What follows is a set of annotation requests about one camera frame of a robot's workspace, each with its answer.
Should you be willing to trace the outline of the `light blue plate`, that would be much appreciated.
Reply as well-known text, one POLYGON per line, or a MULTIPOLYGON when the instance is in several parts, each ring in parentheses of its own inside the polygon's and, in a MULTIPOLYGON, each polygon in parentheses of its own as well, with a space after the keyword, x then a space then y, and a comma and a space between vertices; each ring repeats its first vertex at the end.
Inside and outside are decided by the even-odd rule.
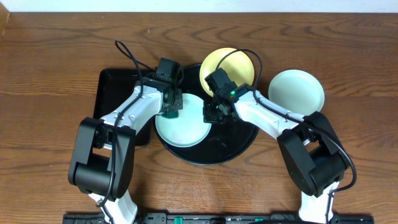
POLYGON ((176 147, 192 147, 206 138, 211 129, 210 123, 203 122, 204 101, 193 94, 183 93, 183 109, 178 117, 166 119, 155 117, 155 128, 160 138, 176 147))
POLYGON ((269 99, 287 110, 310 115, 320 112, 325 102, 321 83, 303 70, 285 70, 270 82, 269 99))

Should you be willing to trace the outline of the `yellow plate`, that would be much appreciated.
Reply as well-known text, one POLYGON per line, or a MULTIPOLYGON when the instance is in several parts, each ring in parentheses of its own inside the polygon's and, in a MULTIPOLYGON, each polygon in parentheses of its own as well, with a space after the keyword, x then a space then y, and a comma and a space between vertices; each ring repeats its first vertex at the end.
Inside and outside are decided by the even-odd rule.
MULTIPOLYGON (((213 92, 210 90, 205 78, 212 72, 216 70, 216 66, 219 64, 221 59, 228 53, 234 51, 234 48, 221 48, 210 53, 203 61, 200 67, 200 83, 204 91, 213 96, 213 92)), ((251 59, 244 52, 235 52, 224 59, 220 65, 229 76, 229 78, 234 81, 237 86, 244 83, 253 84, 254 81, 254 65, 251 59)))

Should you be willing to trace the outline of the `light blue plate front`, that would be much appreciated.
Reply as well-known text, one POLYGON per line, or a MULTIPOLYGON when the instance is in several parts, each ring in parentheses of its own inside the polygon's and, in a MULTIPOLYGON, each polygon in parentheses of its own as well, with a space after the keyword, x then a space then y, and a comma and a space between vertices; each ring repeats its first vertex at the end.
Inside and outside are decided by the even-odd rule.
POLYGON ((325 102, 321 83, 303 70, 285 70, 270 82, 269 99, 287 110, 310 115, 320 112, 325 102))

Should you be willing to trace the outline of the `green yellow sponge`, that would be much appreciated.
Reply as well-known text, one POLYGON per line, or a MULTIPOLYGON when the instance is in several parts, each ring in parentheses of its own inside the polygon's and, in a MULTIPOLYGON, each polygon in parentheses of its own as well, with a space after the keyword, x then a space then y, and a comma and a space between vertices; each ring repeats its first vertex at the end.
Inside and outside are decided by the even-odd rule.
POLYGON ((178 111, 168 111, 162 114, 162 117, 165 117, 166 119, 175 119, 178 117, 178 111))

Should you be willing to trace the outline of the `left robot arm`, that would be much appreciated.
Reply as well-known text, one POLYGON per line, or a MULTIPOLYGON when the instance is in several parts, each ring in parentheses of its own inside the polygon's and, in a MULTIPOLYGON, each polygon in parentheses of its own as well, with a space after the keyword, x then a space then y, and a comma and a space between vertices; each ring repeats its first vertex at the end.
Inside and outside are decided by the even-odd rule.
POLYGON ((128 192, 137 133, 155 115, 183 108, 179 63, 162 58, 155 72, 140 76, 132 95, 100 119, 81 121, 68 181, 89 195, 107 223, 133 223, 137 205, 128 192))

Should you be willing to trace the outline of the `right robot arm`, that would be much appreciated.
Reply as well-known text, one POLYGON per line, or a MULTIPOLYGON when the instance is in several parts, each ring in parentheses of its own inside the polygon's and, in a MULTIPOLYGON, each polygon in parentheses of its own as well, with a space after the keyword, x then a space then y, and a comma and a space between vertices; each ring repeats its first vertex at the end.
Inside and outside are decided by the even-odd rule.
POLYGON ((314 112, 293 113, 263 97, 253 86, 238 86, 218 68, 205 82, 213 92, 204 105, 206 123, 240 119, 277 140, 294 184, 302 192, 299 216, 306 222, 329 223, 333 196, 350 159, 327 118, 314 112))

